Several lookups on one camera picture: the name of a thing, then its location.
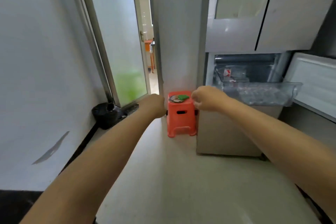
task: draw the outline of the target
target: transparent bin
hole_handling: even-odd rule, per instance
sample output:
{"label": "transparent bin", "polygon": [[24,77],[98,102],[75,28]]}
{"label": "transparent bin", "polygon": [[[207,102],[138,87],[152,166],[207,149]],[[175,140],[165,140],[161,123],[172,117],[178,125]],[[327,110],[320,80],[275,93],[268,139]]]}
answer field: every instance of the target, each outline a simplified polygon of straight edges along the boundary
{"label": "transparent bin", "polygon": [[250,106],[291,106],[302,83],[248,82],[248,78],[241,76],[223,76],[223,67],[220,67],[215,68],[213,86]]}

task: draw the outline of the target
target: floor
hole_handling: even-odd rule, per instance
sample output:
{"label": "floor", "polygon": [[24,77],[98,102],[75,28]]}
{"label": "floor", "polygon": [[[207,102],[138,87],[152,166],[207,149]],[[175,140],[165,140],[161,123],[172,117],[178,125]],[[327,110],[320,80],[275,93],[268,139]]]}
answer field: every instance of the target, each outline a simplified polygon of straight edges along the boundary
{"label": "floor", "polygon": [[154,73],[149,73],[149,83],[151,93],[159,94],[159,82],[156,69],[154,69]]}
{"label": "floor", "polygon": [[154,120],[99,208],[97,222],[320,223],[270,162],[199,156],[195,148],[196,137],[169,138],[166,118]]}

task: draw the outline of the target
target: forearm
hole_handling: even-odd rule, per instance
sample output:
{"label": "forearm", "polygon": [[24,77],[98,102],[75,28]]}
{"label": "forearm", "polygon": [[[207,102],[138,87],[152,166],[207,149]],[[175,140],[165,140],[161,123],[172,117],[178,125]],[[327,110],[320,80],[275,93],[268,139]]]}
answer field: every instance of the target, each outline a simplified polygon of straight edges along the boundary
{"label": "forearm", "polygon": [[110,129],[53,181],[22,223],[91,224],[153,119],[138,110]]}
{"label": "forearm", "polygon": [[223,101],[219,111],[235,121],[278,168],[332,215],[336,210],[334,152],[299,130],[235,99]]}

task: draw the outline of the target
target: hand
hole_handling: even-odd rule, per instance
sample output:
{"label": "hand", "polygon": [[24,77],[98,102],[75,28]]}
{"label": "hand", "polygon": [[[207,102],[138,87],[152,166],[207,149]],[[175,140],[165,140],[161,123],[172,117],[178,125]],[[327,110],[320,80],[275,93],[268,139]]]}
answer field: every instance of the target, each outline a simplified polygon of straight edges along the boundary
{"label": "hand", "polygon": [[197,109],[203,111],[220,111],[225,100],[230,99],[223,91],[212,86],[201,86],[195,90],[191,98]]}
{"label": "hand", "polygon": [[151,94],[139,102],[139,110],[146,110],[146,112],[153,114],[154,119],[161,118],[167,112],[165,98],[157,94]]}

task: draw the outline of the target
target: orange plastic stool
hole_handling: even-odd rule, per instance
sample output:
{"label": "orange plastic stool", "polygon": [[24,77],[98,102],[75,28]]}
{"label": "orange plastic stool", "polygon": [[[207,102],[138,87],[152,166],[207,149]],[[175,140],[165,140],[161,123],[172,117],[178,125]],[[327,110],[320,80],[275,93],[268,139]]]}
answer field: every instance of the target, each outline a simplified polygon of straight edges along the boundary
{"label": "orange plastic stool", "polygon": [[168,101],[167,129],[168,136],[175,137],[176,134],[196,135],[195,106],[191,99],[190,91],[171,92],[168,99],[174,95],[187,95],[189,99],[182,103]]}

